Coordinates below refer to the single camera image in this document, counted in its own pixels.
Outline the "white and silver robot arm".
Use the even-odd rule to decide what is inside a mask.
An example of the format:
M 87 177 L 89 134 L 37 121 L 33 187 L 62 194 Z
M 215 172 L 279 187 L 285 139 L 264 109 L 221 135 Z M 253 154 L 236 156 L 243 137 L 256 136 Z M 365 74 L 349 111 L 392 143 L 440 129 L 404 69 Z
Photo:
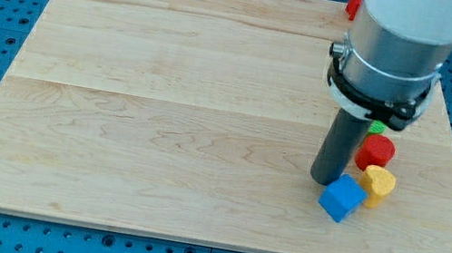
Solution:
M 348 114 L 403 131 L 427 110 L 452 51 L 452 0 L 362 0 L 330 47 L 329 90 Z

